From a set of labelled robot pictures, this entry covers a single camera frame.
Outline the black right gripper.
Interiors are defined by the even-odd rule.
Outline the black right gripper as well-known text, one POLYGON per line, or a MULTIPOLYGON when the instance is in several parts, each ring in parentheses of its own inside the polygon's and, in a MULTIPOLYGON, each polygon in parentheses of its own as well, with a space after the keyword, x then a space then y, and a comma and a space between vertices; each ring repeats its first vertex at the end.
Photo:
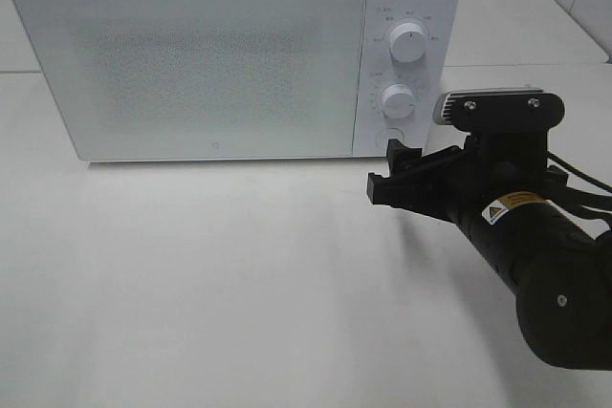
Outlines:
POLYGON ((390 172, 367 175, 371 204, 420 210, 462 231, 547 231, 566 218, 545 198, 548 132, 475 133, 461 146, 423 156, 397 139, 386 147, 390 172))

